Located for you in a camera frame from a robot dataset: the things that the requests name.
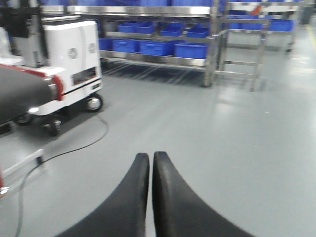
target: gray epoxy floor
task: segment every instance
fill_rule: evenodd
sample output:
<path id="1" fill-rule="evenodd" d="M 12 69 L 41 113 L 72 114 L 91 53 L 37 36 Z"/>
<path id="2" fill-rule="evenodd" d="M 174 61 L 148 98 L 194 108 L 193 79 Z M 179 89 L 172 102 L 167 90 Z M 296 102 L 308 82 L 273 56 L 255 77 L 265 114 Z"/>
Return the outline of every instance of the gray epoxy floor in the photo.
<path id="1" fill-rule="evenodd" d="M 250 60 L 253 53 L 232 49 L 230 56 Z M 253 93 L 242 79 L 198 88 L 202 75 L 195 72 L 183 80 L 177 79 L 185 71 L 177 70 L 138 78 L 132 67 L 104 76 L 100 116 L 111 126 L 108 136 L 36 172 L 24 191 L 21 236 L 55 236 L 113 191 L 136 153 L 152 161 L 154 151 L 167 151 L 202 199 L 255 236 L 315 237 L 315 65 L 316 49 L 300 27 L 290 55 L 266 52 Z M 44 148 L 48 158 L 96 140 L 104 129 L 87 114 L 65 123 L 57 139 L 35 125 L 15 127 L 0 138 L 0 156 L 8 161 Z M 14 236 L 17 198 L 11 192 L 0 200 L 1 237 Z M 155 236 L 151 192 L 147 236 Z"/>

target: black cable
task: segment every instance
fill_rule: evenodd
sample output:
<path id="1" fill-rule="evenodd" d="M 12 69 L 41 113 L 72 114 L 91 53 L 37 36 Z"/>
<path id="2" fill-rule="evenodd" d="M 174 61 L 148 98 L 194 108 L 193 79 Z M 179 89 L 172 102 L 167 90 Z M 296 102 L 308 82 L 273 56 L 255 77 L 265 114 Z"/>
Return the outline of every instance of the black cable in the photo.
<path id="1" fill-rule="evenodd" d="M 71 150 L 71 151 L 68 151 L 68 152 L 64 152 L 64 153 L 61 153 L 59 155 L 56 155 L 56 156 L 53 156 L 45 161 L 43 161 L 42 163 L 38 164 L 36 167 L 34 167 L 33 169 L 31 169 L 23 178 L 23 181 L 20 185 L 20 195 L 19 195 L 19 220 L 18 220 L 18 227 L 17 227 L 17 230 L 16 230 L 16 233 L 15 233 L 15 237 L 19 237 L 20 234 L 21 234 L 21 230 L 22 230 L 22 225 L 23 225 L 23 190 L 25 188 L 25 184 L 26 184 L 26 181 L 28 180 L 29 176 L 37 169 L 39 168 L 42 164 L 52 160 L 52 159 L 55 159 L 57 157 L 60 157 L 60 156 L 63 156 L 63 155 L 66 155 L 66 154 L 69 154 L 69 153 L 72 153 L 72 152 L 76 152 L 76 151 L 79 151 L 79 150 L 82 150 L 82 149 L 85 149 L 87 147 L 90 147 L 96 143 L 98 143 L 99 141 L 101 141 L 103 138 L 105 138 L 109 131 L 110 131 L 110 125 L 108 124 L 108 122 L 106 122 L 103 118 L 101 118 L 99 115 L 96 115 L 98 117 L 98 119 L 105 125 L 106 127 L 106 130 L 105 132 L 103 133 L 103 135 L 97 139 L 96 141 L 86 145 L 86 146 L 83 146 L 83 147 L 80 147 L 80 148 L 77 148 L 77 149 L 74 149 L 74 150 Z"/>

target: red stripe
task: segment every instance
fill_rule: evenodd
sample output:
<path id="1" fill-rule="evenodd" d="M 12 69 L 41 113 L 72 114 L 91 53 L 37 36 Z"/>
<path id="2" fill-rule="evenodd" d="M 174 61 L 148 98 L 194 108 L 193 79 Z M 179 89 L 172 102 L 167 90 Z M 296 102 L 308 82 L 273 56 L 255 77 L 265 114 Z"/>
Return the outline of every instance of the red stripe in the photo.
<path id="1" fill-rule="evenodd" d="M 32 74 L 32 75 L 35 75 L 35 76 L 39 76 L 41 78 L 47 77 L 46 73 L 44 73 L 44 72 L 39 72 L 39 71 L 35 71 L 35 70 L 32 70 L 32 69 L 28 69 L 28 68 L 21 68 L 21 67 L 15 66 L 15 65 L 0 64 L 0 67 L 11 68 L 11 69 L 14 69 L 14 70 L 18 70 L 20 72 L 25 72 L 25 73 Z M 56 100 L 62 101 L 63 100 L 64 87 L 63 87 L 61 78 L 58 75 L 53 75 L 52 80 L 57 85 L 57 92 L 58 92 L 58 94 L 57 94 Z"/>
<path id="2" fill-rule="evenodd" d="M 0 188 L 4 187 L 4 181 L 3 181 L 3 178 L 2 178 L 2 172 L 1 172 L 1 169 L 0 169 Z"/>
<path id="3" fill-rule="evenodd" d="M 54 75 L 52 79 L 57 85 L 57 92 L 58 92 L 58 94 L 57 94 L 56 100 L 62 101 L 63 100 L 64 87 L 63 87 L 63 84 L 61 82 L 61 78 L 58 75 Z"/>

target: black rubber tip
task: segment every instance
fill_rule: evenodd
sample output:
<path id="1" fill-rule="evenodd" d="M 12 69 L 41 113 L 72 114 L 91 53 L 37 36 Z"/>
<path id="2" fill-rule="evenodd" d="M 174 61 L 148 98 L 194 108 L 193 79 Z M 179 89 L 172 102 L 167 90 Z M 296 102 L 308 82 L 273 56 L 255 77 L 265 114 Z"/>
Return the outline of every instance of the black rubber tip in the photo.
<path id="1" fill-rule="evenodd" d="M 154 156 L 153 209 L 157 237 L 253 237 L 199 198 L 166 152 Z"/>
<path id="2" fill-rule="evenodd" d="M 148 155 L 138 154 L 113 193 L 57 237 L 144 237 L 148 178 Z"/>

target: metal frame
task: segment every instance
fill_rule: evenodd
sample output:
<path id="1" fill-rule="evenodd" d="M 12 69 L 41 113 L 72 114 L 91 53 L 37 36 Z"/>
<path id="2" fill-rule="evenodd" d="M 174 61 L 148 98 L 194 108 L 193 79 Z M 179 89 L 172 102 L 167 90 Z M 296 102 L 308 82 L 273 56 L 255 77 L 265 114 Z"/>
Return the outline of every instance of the metal frame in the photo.
<path id="1" fill-rule="evenodd" d="M 229 8 L 233 10 L 246 10 L 246 11 L 252 11 L 254 7 L 256 6 L 262 6 L 261 14 L 264 12 L 298 12 L 300 9 L 300 6 L 303 5 L 303 2 L 229 2 Z M 296 39 L 296 23 L 298 20 L 298 14 L 296 14 L 296 17 L 294 19 L 294 28 L 291 32 L 278 32 L 278 31 L 268 31 L 268 35 L 290 35 L 291 39 L 288 43 L 286 52 L 290 52 L 293 49 L 293 45 L 295 43 Z M 247 31 L 239 31 L 234 30 L 231 31 L 234 33 L 249 33 Z"/>
<path id="2" fill-rule="evenodd" d="M 158 35 L 158 32 L 152 34 L 106 32 L 108 37 L 152 39 L 152 40 L 186 40 L 189 42 L 202 42 L 209 44 L 209 50 L 206 59 L 177 58 L 172 56 L 151 56 L 135 53 L 120 53 L 113 51 L 100 51 L 100 57 L 106 59 L 123 59 L 133 62 L 142 62 L 144 64 L 164 64 L 173 67 L 194 68 L 204 70 L 203 86 L 212 85 L 212 74 L 215 70 L 214 58 L 217 55 L 217 6 L 218 0 L 214 1 L 213 7 L 206 6 L 167 6 L 167 7 L 137 7 L 137 6 L 69 6 L 68 12 L 74 15 L 101 16 L 110 19 L 122 20 L 122 17 L 138 20 L 155 20 L 163 22 L 211 22 L 210 35 L 207 38 L 189 38 L 185 35 L 180 37 L 165 37 Z"/>
<path id="3" fill-rule="evenodd" d="M 266 46 L 266 36 L 270 34 L 288 35 L 289 33 L 279 33 L 268 31 L 269 20 L 248 20 L 248 19 L 218 19 L 219 0 L 215 0 L 212 7 L 206 6 L 161 6 L 161 7 L 142 7 L 142 6 L 68 6 L 64 13 L 72 15 L 84 15 L 97 17 L 98 19 L 108 18 L 116 20 L 136 19 L 153 20 L 162 22 L 209 22 L 212 23 L 210 34 L 206 38 L 189 38 L 185 35 L 180 37 L 165 37 L 152 34 L 106 32 L 105 35 L 114 38 L 135 38 L 152 40 L 187 40 L 189 42 L 203 42 L 209 45 L 208 54 L 205 59 L 176 58 L 172 56 L 151 56 L 136 53 L 121 53 L 114 51 L 101 50 L 100 57 L 105 59 L 121 59 L 126 61 L 141 62 L 143 64 L 164 64 L 166 66 L 194 68 L 204 70 L 203 86 L 212 86 L 216 75 L 234 76 L 253 79 L 251 90 L 254 90 L 256 80 L 260 75 L 263 63 L 264 50 Z M 232 4 L 240 6 L 298 6 L 297 2 L 230 2 L 226 5 L 226 13 Z M 58 12 L 61 8 L 57 6 L 43 6 L 44 13 Z M 226 60 L 228 47 L 228 34 L 230 30 L 220 31 L 220 23 L 262 23 L 264 29 L 261 31 L 238 30 L 239 33 L 259 34 L 260 43 L 257 51 L 256 62 L 242 62 Z M 254 66 L 254 74 L 244 74 L 224 71 L 226 64 Z"/>
<path id="4" fill-rule="evenodd" d="M 213 78 L 214 80 L 215 75 L 219 76 L 229 76 L 229 77 L 238 77 L 238 78 L 247 78 L 252 79 L 252 84 L 250 91 L 254 91 L 256 81 L 261 74 L 263 59 L 264 59 L 264 51 L 266 46 L 266 36 L 267 36 L 267 29 L 269 26 L 269 20 L 248 20 L 248 19 L 220 19 L 222 23 L 233 23 L 233 22 L 240 22 L 240 23 L 262 23 L 264 25 L 263 30 L 256 31 L 256 34 L 260 34 L 260 42 L 257 51 L 257 60 L 256 62 L 243 62 L 243 61 L 228 61 L 226 59 L 227 48 L 228 48 L 228 34 L 230 32 L 229 29 L 224 30 L 223 34 L 220 35 L 220 53 L 218 58 L 218 66 L 217 69 L 214 71 Z M 237 72 L 229 72 L 225 71 L 226 64 L 234 64 L 234 65 L 244 65 L 244 66 L 253 66 L 255 67 L 254 74 L 246 74 L 246 73 L 237 73 Z"/>

